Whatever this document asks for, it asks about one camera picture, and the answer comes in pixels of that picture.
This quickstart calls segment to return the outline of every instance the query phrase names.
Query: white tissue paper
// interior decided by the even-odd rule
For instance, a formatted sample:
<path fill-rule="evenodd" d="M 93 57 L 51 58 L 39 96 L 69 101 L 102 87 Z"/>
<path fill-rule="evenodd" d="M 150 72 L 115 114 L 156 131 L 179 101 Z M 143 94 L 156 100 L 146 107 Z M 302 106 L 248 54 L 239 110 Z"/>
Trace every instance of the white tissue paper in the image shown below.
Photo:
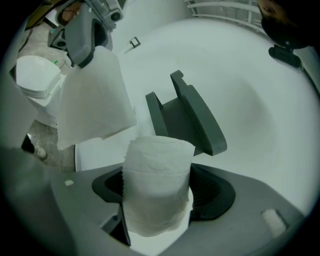
<path fill-rule="evenodd" d="M 123 211 L 129 231 L 143 237 L 176 230 L 187 211 L 195 147 L 161 136 L 132 140 L 123 165 Z"/>
<path fill-rule="evenodd" d="M 118 57 L 97 46 L 92 61 L 66 76 L 57 116 L 63 150 L 92 138 L 106 139 L 136 125 Z"/>

